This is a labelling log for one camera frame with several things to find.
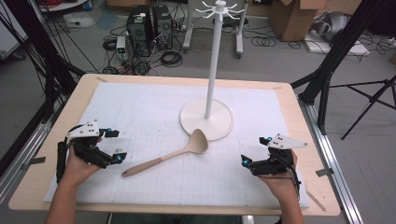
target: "black tripod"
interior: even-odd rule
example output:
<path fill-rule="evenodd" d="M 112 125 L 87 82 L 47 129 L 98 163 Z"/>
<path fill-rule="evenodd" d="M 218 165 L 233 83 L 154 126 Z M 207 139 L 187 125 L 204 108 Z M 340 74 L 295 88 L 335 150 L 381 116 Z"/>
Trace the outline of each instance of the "black tripod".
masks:
<path fill-rule="evenodd" d="M 337 88 L 337 87 L 348 87 L 350 89 L 352 89 L 353 91 L 356 91 L 357 93 L 367 97 L 369 99 L 369 105 L 364 109 L 364 111 L 361 113 L 361 115 L 358 117 L 358 119 L 355 121 L 355 123 L 353 123 L 353 125 L 349 128 L 349 130 L 346 132 L 346 134 L 344 134 L 344 136 L 341 138 L 342 140 L 344 140 L 347 135 L 352 131 L 353 128 L 355 128 L 355 126 L 359 123 L 359 121 L 363 118 L 363 116 L 369 111 L 369 109 L 375 104 L 375 103 L 380 103 L 381 105 L 385 105 L 387 107 L 390 107 L 394 110 L 396 110 L 396 90 L 395 90 L 395 80 L 396 80 L 396 75 L 391 78 L 390 80 L 383 80 L 383 81 L 374 81 L 374 82 L 362 82 L 362 83 L 354 83 L 354 84 L 346 84 L 346 85 L 338 85 L 338 86 L 330 86 L 330 88 Z M 384 84 L 384 86 L 379 89 L 378 92 L 376 92 L 373 96 L 364 93 L 360 90 L 357 90 L 356 88 L 354 88 L 354 86 L 361 86 L 361 85 L 370 85 L 370 84 Z M 381 97 L 381 95 L 389 88 L 392 88 L 392 93 L 393 93 L 393 101 L 394 101 L 394 105 L 390 105 L 387 104 L 381 100 L 379 100 L 379 97 Z"/>

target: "grid paper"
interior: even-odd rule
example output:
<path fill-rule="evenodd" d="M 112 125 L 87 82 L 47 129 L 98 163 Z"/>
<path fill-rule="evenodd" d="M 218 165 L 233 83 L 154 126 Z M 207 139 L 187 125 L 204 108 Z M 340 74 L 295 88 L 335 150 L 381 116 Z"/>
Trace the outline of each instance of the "grid paper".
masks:
<path fill-rule="evenodd" d="M 100 128 L 120 131 L 118 138 L 104 138 L 98 146 L 107 154 L 116 150 L 128 154 L 122 164 L 91 176 L 80 187 L 78 202 L 277 209 L 277 199 L 242 167 L 240 157 L 265 160 L 268 150 L 259 137 L 288 134 L 276 93 L 271 90 L 215 88 L 214 98 L 233 111 L 234 126 L 227 136 L 209 142 L 205 154 L 183 154 L 137 175 L 120 176 L 132 166 L 186 146 L 190 136 L 180 124 L 180 112 L 185 104 L 205 98 L 206 92 L 207 87 L 100 83 L 80 123 L 98 119 Z M 304 183 L 298 169 L 297 173 Z M 54 179 L 46 202 L 55 189 Z M 300 194 L 301 207 L 309 207 L 304 185 Z"/>

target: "wooden table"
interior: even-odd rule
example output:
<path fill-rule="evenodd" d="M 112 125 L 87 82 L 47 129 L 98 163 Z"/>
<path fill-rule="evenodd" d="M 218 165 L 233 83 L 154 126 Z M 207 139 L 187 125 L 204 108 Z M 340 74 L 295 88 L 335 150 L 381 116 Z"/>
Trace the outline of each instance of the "wooden table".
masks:
<path fill-rule="evenodd" d="M 207 86 L 207 79 L 180 77 L 127 77 L 106 75 L 85 75 L 54 124 L 48 138 L 36 157 L 46 157 L 44 163 L 31 165 L 21 181 L 9 207 L 16 210 L 48 210 L 49 203 L 43 199 L 56 170 L 57 143 L 64 139 L 70 127 L 78 124 L 100 82 L 142 83 L 182 86 Z M 311 206 L 303 210 L 305 216 L 337 216 L 340 208 L 326 176 L 318 177 L 316 171 L 323 169 L 317 148 L 305 123 L 303 113 L 295 94 L 287 83 L 257 82 L 240 80 L 216 80 L 216 86 L 228 88 L 274 90 L 278 98 L 289 136 L 304 139 L 309 147 L 296 150 L 300 170 L 304 174 L 307 195 Z M 78 210 L 101 212 L 164 213 L 164 214 L 218 214 L 218 215 L 275 215 L 278 210 L 262 207 L 238 206 L 179 206 L 79 203 Z"/>

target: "gray floor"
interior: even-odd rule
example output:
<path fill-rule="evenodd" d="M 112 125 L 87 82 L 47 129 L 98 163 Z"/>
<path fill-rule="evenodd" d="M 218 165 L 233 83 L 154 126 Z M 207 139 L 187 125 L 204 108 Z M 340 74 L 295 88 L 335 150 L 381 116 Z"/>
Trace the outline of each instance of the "gray floor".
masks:
<path fill-rule="evenodd" d="M 104 64 L 103 37 L 124 23 L 124 18 L 106 9 L 95 8 L 90 15 L 95 26 L 71 30 L 70 35 L 96 67 Z M 212 27 L 203 19 L 197 25 Z M 250 18 L 247 28 L 263 27 L 265 18 Z M 250 39 L 244 38 L 244 54 L 238 59 L 235 54 L 234 33 L 223 33 L 221 39 L 218 79 L 242 79 L 291 83 L 315 71 L 325 55 L 308 53 L 304 45 L 292 49 L 288 43 L 276 41 L 274 47 L 255 47 Z M 156 67 L 148 76 L 200 77 L 207 78 L 210 65 L 212 32 L 196 30 L 191 49 L 183 55 L 183 64 L 177 68 Z M 83 70 L 93 70 L 71 41 L 65 40 L 73 64 Z M 375 49 L 375 44 L 366 46 Z M 373 50 L 368 57 L 359 61 L 347 56 L 336 70 L 332 85 L 378 81 L 392 78 L 395 65 L 388 62 L 393 51 L 385 55 Z M 9 149 L 18 134 L 41 106 L 43 93 L 29 60 L 0 61 L 0 157 Z M 367 85 L 361 90 L 373 94 L 382 85 Z M 295 90 L 300 93 L 304 87 Z M 384 93 L 382 100 L 393 104 L 391 91 Z M 395 111 L 376 104 L 361 120 L 353 132 L 342 141 L 341 136 L 356 120 L 367 105 L 367 98 L 347 88 L 330 89 L 326 130 L 332 148 L 340 162 L 349 189 L 361 213 L 364 223 L 394 223 L 396 220 L 396 116 Z M 45 212 L 11 211 L 7 208 L 7 196 L 0 205 L 2 223 L 42 223 Z M 271 217 L 255 217 L 255 223 L 272 223 Z M 338 217 L 307 217 L 307 223 L 347 223 L 341 214 Z M 78 223 L 106 223 L 106 214 L 78 213 Z"/>

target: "computer tower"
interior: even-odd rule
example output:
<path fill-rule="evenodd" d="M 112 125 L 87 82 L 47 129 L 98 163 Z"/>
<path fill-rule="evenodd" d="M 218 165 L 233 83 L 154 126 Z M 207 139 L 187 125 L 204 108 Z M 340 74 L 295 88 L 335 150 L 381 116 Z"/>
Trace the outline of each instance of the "computer tower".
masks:
<path fill-rule="evenodd" d="M 154 38 L 157 40 L 159 49 L 171 49 L 173 47 L 172 16 L 167 6 L 153 6 L 152 17 L 154 24 Z"/>
<path fill-rule="evenodd" d="M 126 27 L 131 39 L 134 56 L 148 57 L 151 54 L 150 45 L 153 40 L 149 6 L 132 6 Z"/>

